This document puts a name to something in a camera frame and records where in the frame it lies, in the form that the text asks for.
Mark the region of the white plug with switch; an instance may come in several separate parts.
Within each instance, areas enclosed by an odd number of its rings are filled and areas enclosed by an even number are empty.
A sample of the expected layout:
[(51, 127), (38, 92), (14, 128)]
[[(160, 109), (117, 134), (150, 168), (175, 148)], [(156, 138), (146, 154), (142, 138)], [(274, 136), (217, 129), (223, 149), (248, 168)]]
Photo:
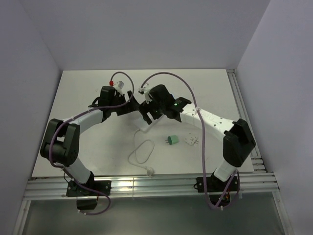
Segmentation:
[(198, 135), (194, 133), (187, 133), (187, 135), (183, 139), (190, 146), (193, 146), (199, 143), (199, 137)]

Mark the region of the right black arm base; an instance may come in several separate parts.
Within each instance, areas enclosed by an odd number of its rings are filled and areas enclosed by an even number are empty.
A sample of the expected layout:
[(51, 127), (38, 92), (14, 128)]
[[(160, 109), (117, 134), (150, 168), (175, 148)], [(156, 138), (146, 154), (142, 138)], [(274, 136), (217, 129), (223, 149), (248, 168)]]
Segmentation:
[(231, 204), (232, 199), (237, 199), (240, 191), (240, 175), (235, 171), (225, 182), (222, 182), (214, 174), (206, 177), (208, 193), (217, 193), (208, 196), (214, 207), (224, 208)]

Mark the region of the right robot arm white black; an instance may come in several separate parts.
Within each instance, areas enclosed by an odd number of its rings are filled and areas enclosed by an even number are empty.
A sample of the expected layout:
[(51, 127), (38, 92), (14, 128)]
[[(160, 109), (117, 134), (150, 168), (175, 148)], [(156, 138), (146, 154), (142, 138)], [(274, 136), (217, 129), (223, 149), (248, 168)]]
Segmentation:
[(184, 97), (174, 98), (164, 85), (144, 86), (139, 88), (139, 93), (145, 100), (138, 110), (148, 125), (166, 116), (198, 127), (203, 134), (209, 133), (222, 142), (223, 160), (213, 172), (211, 181), (215, 190), (224, 190), (231, 174), (242, 166), (255, 148), (256, 142), (248, 123), (241, 118), (234, 121), (219, 117)]

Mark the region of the green plug adapter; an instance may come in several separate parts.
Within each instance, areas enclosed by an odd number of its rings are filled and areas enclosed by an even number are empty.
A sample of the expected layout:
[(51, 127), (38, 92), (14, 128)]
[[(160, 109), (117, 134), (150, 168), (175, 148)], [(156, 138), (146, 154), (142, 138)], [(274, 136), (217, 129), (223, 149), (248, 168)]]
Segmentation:
[(179, 138), (177, 135), (170, 135), (166, 138), (166, 143), (169, 145), (177, 144), (179, 143)]

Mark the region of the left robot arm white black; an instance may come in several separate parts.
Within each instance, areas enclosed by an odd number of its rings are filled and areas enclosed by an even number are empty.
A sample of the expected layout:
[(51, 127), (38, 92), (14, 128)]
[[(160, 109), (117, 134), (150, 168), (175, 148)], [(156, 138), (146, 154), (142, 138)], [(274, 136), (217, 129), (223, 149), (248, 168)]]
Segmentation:
[(79, 159), (80, 135), (91, 127), (103, 123), (112, 113), (118, 116), (134, 112), (139, 103), (132, 91), (127, 91), (128, 100), (115, 87), (103, 86), (100, 96), (88, 109), (68, 119), (51, 119), (47, 125), (40, 148), (40, 155), (54, 168), (60, 168), (78, 183), (83, 195), (95, 191), (94, 174)]

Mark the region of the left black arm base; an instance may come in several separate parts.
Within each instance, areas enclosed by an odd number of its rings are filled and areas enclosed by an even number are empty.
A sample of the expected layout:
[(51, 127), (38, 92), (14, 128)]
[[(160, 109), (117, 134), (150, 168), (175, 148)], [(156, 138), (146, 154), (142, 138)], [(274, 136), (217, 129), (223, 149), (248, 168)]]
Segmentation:
[[(76, 208), (79, 212), (87, 215), (97, 215), (106, 212), (111, 206), (109, 197), (111, 186), (112, 182), (110, 180), (94, 181), (82, 186), (74, 181), (69, 181), (66, 197), (76, 198)], [(108, 205), (100, 212), (92, 212), (96, 209), (100, 196), (107, 198)]]

